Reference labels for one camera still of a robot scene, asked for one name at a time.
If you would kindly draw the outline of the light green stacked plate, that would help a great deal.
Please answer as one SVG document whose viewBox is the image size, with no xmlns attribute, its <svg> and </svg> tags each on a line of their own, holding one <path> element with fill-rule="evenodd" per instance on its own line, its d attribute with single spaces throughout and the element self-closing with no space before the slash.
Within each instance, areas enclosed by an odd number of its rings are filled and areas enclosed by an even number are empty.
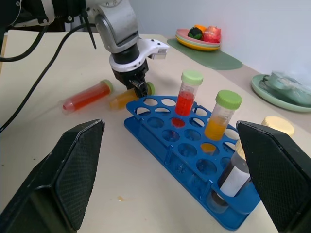
<svg viewBox="0 0 311 233">
<path fill-rule="evenodd" d="M 209 43 L 209 42 L 205 42 L 205 41 L 197 42 L 196 40 L 192 41 L 192 40 L 185 39 L 185 38 L 178 36 L 178 35 L 176 35 L 175 37 L 178 41 L 181 41 L 184 44 L 190 44 L 190 45 L 195 45 L 195 46 L 215 48 L 215 47 L 219 47 L 221 45 L 220 43 Z"/>
</svg>

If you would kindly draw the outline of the yellow plate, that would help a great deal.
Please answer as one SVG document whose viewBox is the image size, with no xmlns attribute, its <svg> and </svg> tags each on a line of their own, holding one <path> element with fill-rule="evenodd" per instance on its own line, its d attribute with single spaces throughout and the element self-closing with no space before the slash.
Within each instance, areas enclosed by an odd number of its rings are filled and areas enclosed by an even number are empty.
<svg viewBox="0 0 311 233">
<path fill-rule="evenodd" d="M 220 48 L 220 46 L 218 46 L 218 47 L 209 47 L 209 46 L 195 45 L 193 42 L 190 43 L 190 42 L 186 42 L 183 39 L 179 39 L 179 38 L 176 38 L 176 39 L 177 39 L 177 41 L 180 44 L 182 44 L 182 45 L 184 45 L 184 46 L 186 46 L 188 48 L 194 49 L 194 50 L 199 50 L 199 51 L 216 51 L 216 50 L 218 50 Z"/>
</svg>

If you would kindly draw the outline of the dark green oval mat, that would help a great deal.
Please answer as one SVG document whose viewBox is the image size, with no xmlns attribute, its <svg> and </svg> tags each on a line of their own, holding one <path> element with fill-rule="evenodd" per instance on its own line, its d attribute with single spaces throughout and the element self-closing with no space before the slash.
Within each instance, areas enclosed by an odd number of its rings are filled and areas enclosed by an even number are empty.
<svg viewBox="0 0 311 233">
<path fill-rule="evenodd" d="M 234 70 L 243 66 L 241 61 L 220 50 L 194 50 L 182 45 L 177 39 L 168 39 L 167 43 L 197 63 L 214 70 Z"/>
</svg>

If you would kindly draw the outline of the black and green toy ball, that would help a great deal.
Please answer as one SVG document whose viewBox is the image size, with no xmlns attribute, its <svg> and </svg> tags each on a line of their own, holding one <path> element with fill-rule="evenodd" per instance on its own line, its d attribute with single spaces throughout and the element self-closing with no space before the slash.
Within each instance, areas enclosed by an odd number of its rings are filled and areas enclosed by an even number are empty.
<svg viewBox="0 0 311 233">
<path fill-rule="evenodd" d="M 188 37 L 201 40 L 203 36 L 203 31 L 198 27 L 192 27 L 188 32 Z"/>
</svg>

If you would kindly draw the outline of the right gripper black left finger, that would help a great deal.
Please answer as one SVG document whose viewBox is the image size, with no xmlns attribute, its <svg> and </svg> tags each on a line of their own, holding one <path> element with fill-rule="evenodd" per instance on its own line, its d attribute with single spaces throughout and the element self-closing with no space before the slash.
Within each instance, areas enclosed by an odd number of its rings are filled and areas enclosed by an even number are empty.
<svg viewBox="0 0 311 233">
<path fill-rule="evenodd" d="M 64 132 L 0 214 L 0 233 L 77 233 L 96 177 L 105 122 Z"/>
</svg>

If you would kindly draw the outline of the teal crumpled lump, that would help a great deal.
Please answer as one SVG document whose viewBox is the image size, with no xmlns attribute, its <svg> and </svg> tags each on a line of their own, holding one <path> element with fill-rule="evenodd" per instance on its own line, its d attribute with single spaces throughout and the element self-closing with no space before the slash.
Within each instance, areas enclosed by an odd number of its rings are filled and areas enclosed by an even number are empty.
<svg viewBox="0 0 311 233">
<path fill-rule="evenodd" d="M 264 75 L 259 87 L 279 100 L 303 107 L 311 107 L 311 88 L 280 72 Z"/>
</svg>

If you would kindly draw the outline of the dark tube with white label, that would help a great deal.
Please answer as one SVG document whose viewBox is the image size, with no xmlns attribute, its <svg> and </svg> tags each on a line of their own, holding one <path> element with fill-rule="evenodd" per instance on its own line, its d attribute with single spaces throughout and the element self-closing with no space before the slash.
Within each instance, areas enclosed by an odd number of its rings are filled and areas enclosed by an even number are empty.
<svg viewBox="0 0 311 233">
<path fill-rule="evenodd" d="M 219 190 L 225 195 L 235 197 L 250 180 L 245 153 L 241 141 L 238 140 L 235 145 L 235 152 L 219 177 L 217 185 Z M 211 191 L 208 198 L 209 205 L 213 211 L 223 213 L 228 208 L 228 203 L 215 191 Z"/>
</svg>

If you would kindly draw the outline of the red liquid tube green cap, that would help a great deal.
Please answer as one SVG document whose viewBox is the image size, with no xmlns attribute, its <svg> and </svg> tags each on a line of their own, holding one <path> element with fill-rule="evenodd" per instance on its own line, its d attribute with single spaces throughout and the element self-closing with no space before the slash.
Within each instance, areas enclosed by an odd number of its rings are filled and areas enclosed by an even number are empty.
<svg viewBox="0 0 311 233">
<path fill-rule="evenodd" d="M 200 71 L 193 69 L 183 70 L 181 75 L 181 86 L 175 105 L 175 113 L 186 117 L 192 111 L 192 106 L 196 97 L 197 90 L 204 79 Z"/>
<path fill-rule="evenodd" d="M 65 113 L 73 113 L 99 99 L 109 96 L 113 91 L 112 83 L 107 79 L 102 80 L 98 84 L 64 100 L 62 110 Z"/>
</svg>

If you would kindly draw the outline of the yellow liquid tube green cap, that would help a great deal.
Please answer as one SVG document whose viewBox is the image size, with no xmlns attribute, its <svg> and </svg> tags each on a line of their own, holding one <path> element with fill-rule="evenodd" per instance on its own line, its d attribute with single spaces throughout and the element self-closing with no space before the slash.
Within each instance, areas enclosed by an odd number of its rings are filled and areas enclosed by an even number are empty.
<svg viewBox="0 0 311 233">
<path fill-rule="evenodd" d="M 205 128 L 205 136 L 220 141 L 236 110 L 242 103 L 242 97 L 231 90 L 220 90 L 215 98 L 216 104 Z"/>
<path fill-rule="evenodd" d="M 147 95 L 153 95 L 155 93 L 155 87 L 151 82 L 147 82 Z M 129 89 L 122 94 L 114 97 L 109 102 L 109 107 L 112 110 L 119 110 L 126 107 L 127 103 L 140 99 L 135 92 L 135 89 Z"/>
</svg>

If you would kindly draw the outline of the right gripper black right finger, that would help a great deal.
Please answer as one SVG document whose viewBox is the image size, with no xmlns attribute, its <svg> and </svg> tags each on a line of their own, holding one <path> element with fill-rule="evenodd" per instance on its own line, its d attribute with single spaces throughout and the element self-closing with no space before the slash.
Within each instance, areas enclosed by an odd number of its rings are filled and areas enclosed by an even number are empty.
<svg viewBox="0 0 311 233">
<path fill-rule="evenodd" d="M 311 158 L 286 134 L 236 124 L 254 187 L 279 233 L 311 233 Z"/>
</svg>

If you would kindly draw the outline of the mint green plate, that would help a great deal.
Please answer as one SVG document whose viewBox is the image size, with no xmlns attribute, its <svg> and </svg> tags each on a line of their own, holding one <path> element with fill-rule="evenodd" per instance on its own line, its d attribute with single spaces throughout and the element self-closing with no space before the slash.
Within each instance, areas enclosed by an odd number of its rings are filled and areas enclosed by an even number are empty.
<svg viewBox="0 0 311 233">
<path fill-rule="evenodd" d="M 258 74 L 258 75 L 255 75 L 251 80 L 252 89 L 258 96 L 260 96 L 265 101 L 277 107 L 280 107 L 282 109 L 286 109 L 292 112 L 311 113 L 311 107 L 303 107 L 303 106 L 285 102 L 283 100 L 279 100 L 273 95 L 271 95 L 270 93 L 268 93 L 266 90 L 261 89 L 259 86 L 259 82 L 260 80 L 262 80 L 263 77 L 264 77 L 263 74 Z"/>
</svg>

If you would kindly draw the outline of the pale yellow capped tube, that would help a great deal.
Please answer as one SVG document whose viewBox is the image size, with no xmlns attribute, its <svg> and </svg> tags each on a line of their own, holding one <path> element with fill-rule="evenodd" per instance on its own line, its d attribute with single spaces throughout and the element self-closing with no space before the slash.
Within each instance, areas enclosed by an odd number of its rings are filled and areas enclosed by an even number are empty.
<svg viewBox="0 0 311 233">
<path fill-rule="evenodd" d="M 266 116 L 261 125 L 286 133 L 290 137 L 294 134 L 294 127 L 292 124 L 278 116 Z"/>
</svg>

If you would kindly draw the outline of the blue test tube rack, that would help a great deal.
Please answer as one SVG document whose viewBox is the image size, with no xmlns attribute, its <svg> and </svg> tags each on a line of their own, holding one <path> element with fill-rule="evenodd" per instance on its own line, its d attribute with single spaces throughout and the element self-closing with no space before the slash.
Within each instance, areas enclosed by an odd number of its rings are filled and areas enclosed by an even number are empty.
<svg viewBox="0 0 311 233">
<path fill-rule="evenodd" d="M 178 118 L 174 106 L 166 100 L 174 96 L 153 96 L 155 105 L 147 98 L 127 104 L 132 114 L 124 121 L 127 130 L 171 173 L 171 175 L 214 217 L 225 229 L 235 231 L 260 202 L 252 183 L 236 197 L 224 196 L 228 208 L 216 213 L 207 205 L 211 191 L 219 192 L 217 180 L 234 154 L 237 130 L 229 125 L 229 134 L 219 141 L 205 136 L 205 124 L 211 112 L 194 103 L 189 116 L 179 117 L 183 124 L 173 125 Z"/>
</svg>

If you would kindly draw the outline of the pink plate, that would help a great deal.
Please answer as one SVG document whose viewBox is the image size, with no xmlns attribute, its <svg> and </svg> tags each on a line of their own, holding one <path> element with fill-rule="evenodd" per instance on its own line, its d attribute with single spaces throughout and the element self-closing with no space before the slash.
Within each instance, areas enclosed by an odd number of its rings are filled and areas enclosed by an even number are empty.
<svg viewBox="0 0 311 233">
<path fill-rule="evenodd" d="M 206 41 L 199 40 L 199 39 L 194 39 L 194 38 L 189 37 L 188 33 L 189 33 L 189 29 L 177 29 L 175 34 L 180 38 L 183 38 L 185 40 L 192 41 L 198 44 L 202 44 L 202 45 L 220 46 L 221 44 L 221 43 L 211 43 L 211 42 L 206 42 Z"/>
</svg>

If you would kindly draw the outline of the red toy fruit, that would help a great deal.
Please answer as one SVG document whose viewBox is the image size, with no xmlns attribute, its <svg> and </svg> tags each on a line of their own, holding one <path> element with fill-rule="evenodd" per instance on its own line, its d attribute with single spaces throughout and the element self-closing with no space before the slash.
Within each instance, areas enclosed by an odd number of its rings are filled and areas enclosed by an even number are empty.
<svg viewBox="0 0 311 233">
<path fill-rule="evenodd" d="M 221 41 L 221 29 L 216 26 L 208 26 L 204 32 L 203 40 L 209 43 L 220 43 Z"/>
</svg>

